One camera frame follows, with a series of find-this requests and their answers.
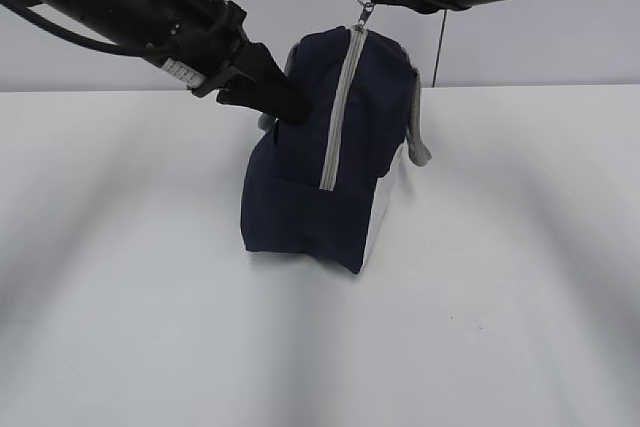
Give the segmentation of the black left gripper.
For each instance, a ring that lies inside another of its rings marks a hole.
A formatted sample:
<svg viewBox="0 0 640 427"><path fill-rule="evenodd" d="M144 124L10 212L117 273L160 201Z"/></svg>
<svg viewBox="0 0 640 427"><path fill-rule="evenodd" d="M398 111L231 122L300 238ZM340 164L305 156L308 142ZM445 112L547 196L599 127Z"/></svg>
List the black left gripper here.
<svg viewBox="0 0 640 427"><path fill-rule="evenodd" d="M215 0L218 12L198 26L173 27L168 54L146 62L174 77L196 97L218 91L222 105L246 107L294 125L310 115L310 101L290 82L262 43L248 42L247 13L232 1Z"/></svg>

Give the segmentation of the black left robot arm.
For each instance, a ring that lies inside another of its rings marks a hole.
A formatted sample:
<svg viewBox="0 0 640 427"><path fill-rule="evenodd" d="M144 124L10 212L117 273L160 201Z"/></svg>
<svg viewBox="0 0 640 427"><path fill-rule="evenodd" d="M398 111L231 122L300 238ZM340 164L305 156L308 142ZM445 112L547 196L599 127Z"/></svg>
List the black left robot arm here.
<svg viewBox="0 0 640 427"><path fill-rule="evenodd" d="M216 93L299 125L311 104L270 51L244 31L245 11L228 0L1 0L23 20L76 46L137 58L196 97Z"/></svg>

